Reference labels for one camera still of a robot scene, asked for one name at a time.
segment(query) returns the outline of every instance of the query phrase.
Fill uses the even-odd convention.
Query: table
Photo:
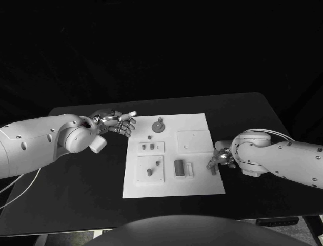
[[[51,116],[89,116],[114,108],[138,116],[205,113],[213,142],[264,128],[288,134],[265,97],[239,93],[55,108]],[[100,154],[87,148],[42,168],[25,195],[4,208],[0,236],[117,228],[164,215],[209,215],[235,220],[323,214],[323,190],[275,177],[242,174],[221,166],[225,195],[123,199],[127,138],[108,132]],[[36,171],[17,182],[9,200],[26,189]]]

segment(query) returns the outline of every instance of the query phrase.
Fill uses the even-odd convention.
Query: black curtain
[[[0,124],[62,106],[261,92],[290,126],[322,85],[320,1],[0,5]]]

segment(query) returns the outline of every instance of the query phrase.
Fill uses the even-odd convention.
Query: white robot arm
[[[234,141],[215,143],[215,164],[242,168],[242,173],[260,177],[271,172],[275,176],[323,189],[323,146],[287,140],[271,143],[271,136],[262,129],[242,132]]]
[[[89,117],[74,114],[42,117],[0,128],[0,179],[26,174],[53,163],[64,155],[88,146],[100,153],[107,145],[101,137],[114,131],[130,137],[136,112],[121,114],[98,110]]]

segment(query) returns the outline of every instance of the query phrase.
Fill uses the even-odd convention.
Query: robotic hand
[[[26,174],[53,163],[64,155],[79,153],[88,146],[100,153],[107,145],[102,134],[127,137],[136,129],[131,118],[113,109],[91,116],[64,114],[12,123],[0,128],[0,179]]]
[[[273,133],[287,141],[273,144]],[[271,172],[275,176],[323,189],[323,146],[294,141],[284,134],[265,129],[250,129],[234,141],[218,141],[208,169],[218,165],[235,168],[260,177]]]

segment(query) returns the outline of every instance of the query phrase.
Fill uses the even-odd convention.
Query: white board
[[[151,129],[159,117],[163,118],[164,123],[164,131],[162,133],[156,133]],[[225,194],[219,172],[212,175],[212,171],[206,169],[208,162],[213,156],[213,141],[205,114],[141,116],[134,117],[134,119],[137,124],[128,138],[123,198]],[[186,151],[180,151],[180,146],[185,147],[185,145],[189,148],[185,149]],[[151,178],[146,171],[150,167],[141,164],[143,167],[138,169],[140,157],[160,158],[160,156],[163,157],[163,166],[156,169],[151,177],[156,176]],[[176,160],[182,160],[185,163],[188,173],[185,178],[175,176]],[[156,160],[153,159],[147,161],[151,165],[154,162]],[[144,175],[141,183],[138,182],[138,172]]]

